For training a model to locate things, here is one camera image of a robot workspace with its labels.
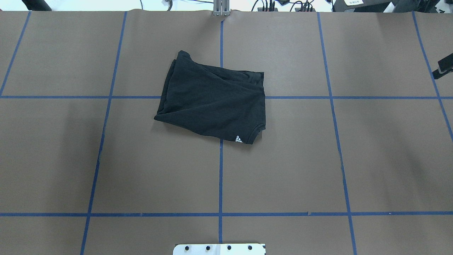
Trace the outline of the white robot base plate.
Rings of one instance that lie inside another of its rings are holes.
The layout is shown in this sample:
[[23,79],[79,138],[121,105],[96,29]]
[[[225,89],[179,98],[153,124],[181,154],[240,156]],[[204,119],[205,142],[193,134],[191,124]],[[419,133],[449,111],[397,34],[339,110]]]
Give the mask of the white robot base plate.
[[266,255],[265,244],[180,244],[173,249],[173,255]]

